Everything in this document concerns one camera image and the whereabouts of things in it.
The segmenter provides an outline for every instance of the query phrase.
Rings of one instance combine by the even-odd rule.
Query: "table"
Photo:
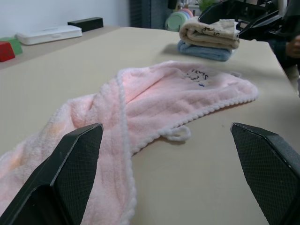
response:
[[[241,40],[224,62],[176,52],[178,33],[105,27],[81,38],[25,46],[0,64],[0,154],[37,132],[67,99],[95,93],[119,69],[197,61],[242,73],[260,91],[250,104],[189,123],[185,144],[158,139],[133,156],[133,225],[267,225],[240,166],[232,122],[262,127],[300,152],[300,101],[267,43]]]

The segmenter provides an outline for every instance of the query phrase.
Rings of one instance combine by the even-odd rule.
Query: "hand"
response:
[[[286,44],[286,55],[291,58],[300,59],[300,35]]]

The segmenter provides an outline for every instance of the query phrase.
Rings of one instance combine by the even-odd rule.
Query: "pink towel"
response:
[[[0,214],[63,135],[100,122],[104,134],[82,224],[128,225],[136,205],[132,154],[160,136],[185,141],[184,124],[257,95],[250,82],[196,63],[124,69],[99,93],[67,101],[40,132],[0,158]]]

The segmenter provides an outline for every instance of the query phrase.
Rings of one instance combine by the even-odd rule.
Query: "red block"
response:
[[[0,62],[11,60],[15,57],[11,44],[6,41],[0,41]]]

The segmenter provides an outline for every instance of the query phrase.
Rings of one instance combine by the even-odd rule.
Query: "wall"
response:
[[[95,16],[104,25],[129,26],[128,0],[0,0],[0,37]]]

